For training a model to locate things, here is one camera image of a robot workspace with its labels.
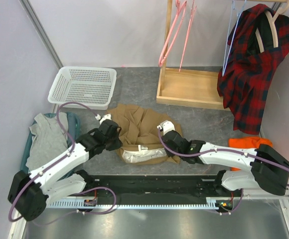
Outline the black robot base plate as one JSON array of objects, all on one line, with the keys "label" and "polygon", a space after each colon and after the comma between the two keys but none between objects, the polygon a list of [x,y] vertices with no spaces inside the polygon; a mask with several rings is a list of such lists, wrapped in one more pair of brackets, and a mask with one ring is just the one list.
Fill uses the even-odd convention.
[{"label": "black robot base plate", "polygon": [[222,189],[216,175],[90,175],[85,170],[76,173],[86,180],[85,190],[98,187],[97,199],[112,204],[122,203],[203,203],[207,197],[240,197]]}]

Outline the beige wooden hanger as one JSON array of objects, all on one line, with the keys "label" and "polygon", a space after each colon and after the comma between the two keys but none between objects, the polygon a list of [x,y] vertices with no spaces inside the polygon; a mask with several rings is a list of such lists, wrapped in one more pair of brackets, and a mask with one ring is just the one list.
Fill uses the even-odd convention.
[{"label": "beige wooden hanger", "polygon": [[[289,8],[289,0],[287,1],[285,7],[283,7],[283,8],[279,7],[276,10],[276,13],[275,13],[274,16],[272,16],[272,14],[268,10],[265,11],[265,15],[267,17],[267,20],[268,20],[268,23],[269,23],[269,26],[270,26],[270,29],[271,29],[271,33],[272,33],[273,47],[274,48],[277,48],[279,46],[279,38],[278,38],[277,29],[276,29],[276,26],[275,26],[275,21],[278,18],[278,16],[280,14],[285,13],[288,10],[288,8]],[[263,53],[265,48],[264,48],[263,41],[262,41],[262,38],[261,38],[261,35],[260,35],[260,32],[259,32],[258,28],[255,31],[255,35],[256,35],[256,39],[257,39],[257,43],[258,43],[258,46],[259,46],[260,53]]]}]

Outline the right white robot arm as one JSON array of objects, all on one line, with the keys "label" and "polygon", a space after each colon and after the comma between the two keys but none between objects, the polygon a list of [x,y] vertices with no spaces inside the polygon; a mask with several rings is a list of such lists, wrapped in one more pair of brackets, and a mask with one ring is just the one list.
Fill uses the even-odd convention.
[{"label": "right white robot arm", "polygon": [[269,145],[248,149],[223,147],[202,140],[188,141],[174,130],[159,139],[167,155],[179,156],[189,164],[237,168],[238,171],[218,173],[213,190],[219,196],[244,188],[260,188],[277,196],[286,193],[289,161]]}]

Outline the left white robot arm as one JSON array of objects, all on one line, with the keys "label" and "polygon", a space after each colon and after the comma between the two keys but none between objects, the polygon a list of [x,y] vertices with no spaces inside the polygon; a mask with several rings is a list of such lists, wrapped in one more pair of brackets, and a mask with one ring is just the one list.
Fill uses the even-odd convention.
[{"label": "left white robot arm", "polygon": [[30,222],[40,216],[47,205],[64,197],[91,195],[95,188],[92,181],[80,174],[73,174],[66,179],[63,176],[104,150],[113,151],[122,147],[120,132],[121,127],[117,123],[106,119],[98,128],[81,135],[71,148],[45,165],[28,173],[22,170],[17,172],[7,197],[11,203],[9,221],[17,221],[12,217],[14,210],[20,213],[21,218]]}]

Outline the tan brown garment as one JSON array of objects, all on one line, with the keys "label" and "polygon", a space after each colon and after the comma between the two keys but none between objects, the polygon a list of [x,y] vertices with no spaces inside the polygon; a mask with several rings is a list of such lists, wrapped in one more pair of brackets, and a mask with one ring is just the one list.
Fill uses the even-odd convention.
[{"label": "tan brown garment", "polygon": [[107,112],[121,127],[119,139],[122,147],[116,150],[116,153],[122,161],[133,165],[180,163],[179,156],[167,156],[158,138],[157,126],[166,120],[172,122],[175,130],[182,134],[180,124],[169,115],[137,105],[124,104],[118,104],[116,108]]}]

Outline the thin pink wire hanger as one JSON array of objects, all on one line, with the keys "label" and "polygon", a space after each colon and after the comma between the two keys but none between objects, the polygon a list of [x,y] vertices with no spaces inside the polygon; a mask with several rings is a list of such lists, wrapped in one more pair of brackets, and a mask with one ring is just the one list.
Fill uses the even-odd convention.
[{"label": "thin pink wire hanger", "polygon": [[183,52],[182,52],[182,57],[181,57],[180,65],[179,65],[179,72],[181,71],[181,68],[182,68],[182,63],[183,63],[183,59],[184,59],[184,56],[185,56],[187,43],[188,43],[188,39],[189,39],[189,36],[190,36],[190,31],[191,31],[191,27],[192,27],[192,24],[193,24],[196,8],[197,8],[197,6],[195,5],[195,0],[193,0],[192,1],[191,12],[190,12],[190,19],[189,19],[187,33],[186,33],[186,38],[185,38]]}]

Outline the red plaid skirt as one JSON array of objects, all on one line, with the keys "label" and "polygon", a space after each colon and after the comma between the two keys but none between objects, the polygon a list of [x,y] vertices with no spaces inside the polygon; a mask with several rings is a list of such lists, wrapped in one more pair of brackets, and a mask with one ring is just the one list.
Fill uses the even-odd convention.
[{"label": "red plaid skirt", "polygon": [[[223,106],[234,116],[234,130],[259,134],[271,81],[277,67],[289,54],[289,17],[279,15],[275,26],[279,46],[273,47],[271,29],[265,11],[275,11],[257,4],[243,11],[236,30],[224,76],[218,74],[217,91]],[[255,31],[259,29],[264,52],[260,53]]]}]

